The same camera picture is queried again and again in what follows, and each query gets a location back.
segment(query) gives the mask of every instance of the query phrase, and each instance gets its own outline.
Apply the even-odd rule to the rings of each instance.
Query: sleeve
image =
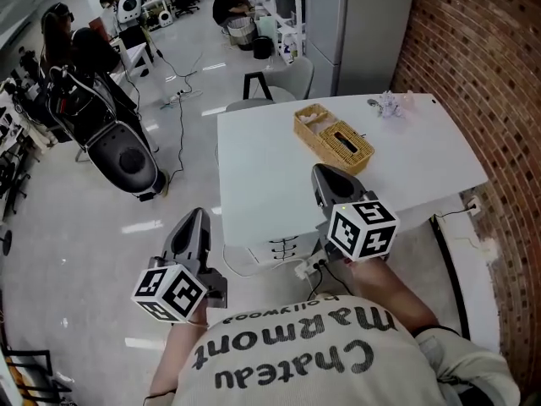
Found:
[[[434,369],[446,399],[454,398],[464,405],[479,397],[485,401],[476,404],[516,406],[520,403],[518,386],[502,356],[444,327],[431,327],[414,337]]]
[[[77,39],[76,47],[88,55],[97,69],[111,72],[120,63],[120,55],[92,29],[81,29]]]
[[[174,398],[175,392],[168,392],[161,396],[147,397],[143,406],[172,406]]]

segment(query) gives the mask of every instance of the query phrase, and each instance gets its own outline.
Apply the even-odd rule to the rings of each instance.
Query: gray refrigerator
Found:
[[[306,0],[311,98],[381,93],[391,86],[412,0]]]

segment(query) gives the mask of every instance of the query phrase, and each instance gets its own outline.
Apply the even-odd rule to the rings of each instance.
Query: drawer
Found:
[[[289,236],[273,239],[248,248],[257,263],[276,264],[288,259],[309,257],[318,240],[318,233],[307,233],[301,236]]]

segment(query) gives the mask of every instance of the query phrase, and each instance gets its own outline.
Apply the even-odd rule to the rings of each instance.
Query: trash bin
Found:
[[[234,44],[243,51],[252,49],[253,40],[257,37],[255,22],[250,17],[234,19],[227,26]]]
[[[272,54],[272,39],[266,36],[260,36],[252,42],[254,46],[254,58],[265,60]]]

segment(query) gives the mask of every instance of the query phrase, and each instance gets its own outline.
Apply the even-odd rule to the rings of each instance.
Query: wicker basket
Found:
[[[308,124],[301,121],[300,116],[311,116],[314,113],[317,118]],[[315,134],[310,126],[329,116],[336,118],[320,104],[303,108],[295,113],[293,130],[325,164],[338,167],[354,176],[367,166],[374,154],[374,147],[343,120],[337,119],[329,128]]]

